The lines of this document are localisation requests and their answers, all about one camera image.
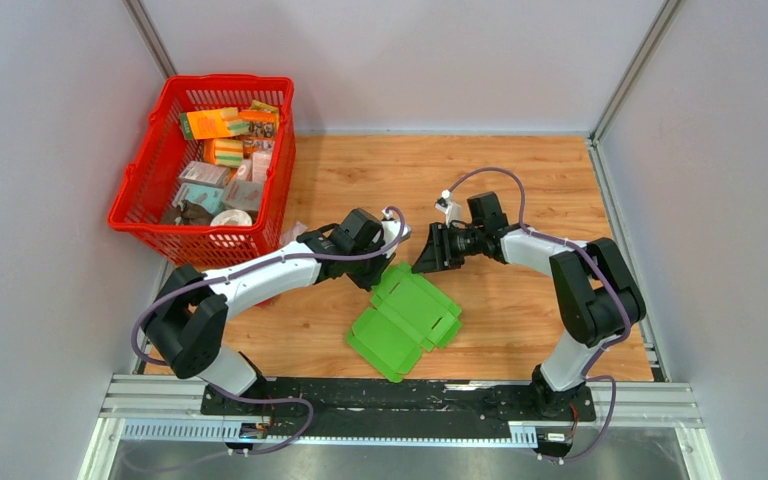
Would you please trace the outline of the green paper box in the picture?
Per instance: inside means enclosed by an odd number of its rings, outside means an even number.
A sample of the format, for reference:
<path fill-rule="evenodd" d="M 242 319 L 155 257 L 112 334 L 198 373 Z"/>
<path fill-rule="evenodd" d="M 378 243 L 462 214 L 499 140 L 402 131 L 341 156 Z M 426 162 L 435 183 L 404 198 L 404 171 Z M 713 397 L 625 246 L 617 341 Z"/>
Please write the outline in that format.
<path fill-rule="evenodd" d="M 370 306 L 353 322 L 346 341 L 384 378 L 399 383 L 423 354 L 454 339 L 461 313 L 449 296 L 400 263 L 372 289 Z"/>

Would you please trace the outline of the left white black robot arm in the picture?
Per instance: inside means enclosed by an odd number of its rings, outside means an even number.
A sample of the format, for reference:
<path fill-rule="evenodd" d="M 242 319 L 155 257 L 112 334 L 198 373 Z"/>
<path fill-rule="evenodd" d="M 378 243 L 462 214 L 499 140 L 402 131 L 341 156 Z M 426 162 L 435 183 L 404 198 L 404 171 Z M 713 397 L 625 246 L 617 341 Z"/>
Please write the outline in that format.
<path fill-rule="evenodd" d="M 272 253 L 230 267 L 176 268 L 138 317 L 132 348 L 149 362 L 138 342 L 144 336 L 159 355 L 156 364 L 171 368 L 179 379 L 205 381 L 243 415 L 256 413 L 266 390 L 253 364 L 224 344 L 227 322 L 285 292 L 342 276 L 370 290 L 411 235 L 398 208 L 387 207 L 383 214 L 378 219 L 356 208 L 340 223 L 304 232 Z"/>

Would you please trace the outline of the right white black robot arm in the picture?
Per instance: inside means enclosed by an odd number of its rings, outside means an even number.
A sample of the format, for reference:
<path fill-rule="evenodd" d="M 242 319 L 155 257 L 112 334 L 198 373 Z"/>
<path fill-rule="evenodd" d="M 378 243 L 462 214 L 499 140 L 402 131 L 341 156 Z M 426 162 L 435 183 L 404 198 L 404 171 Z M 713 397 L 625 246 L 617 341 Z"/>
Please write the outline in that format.
<path fill-rule="evenodd" d="M 468 199 L 468 223 L 460 219 L 461 207 L 450 191 L 444 191 L 435 206 L 445 219 L 430 224 L 413 272 L 455 270 L 467 257 L 483 255 L 552 280 L 564 331 L 551 355 L 532 373 L 530 404 L 543 418 L 558 417 L 601 352 L 646 314 L 639 286 L 617 244 L 610 238 L 577 242 L 513 225 L 493 192 Z"/>

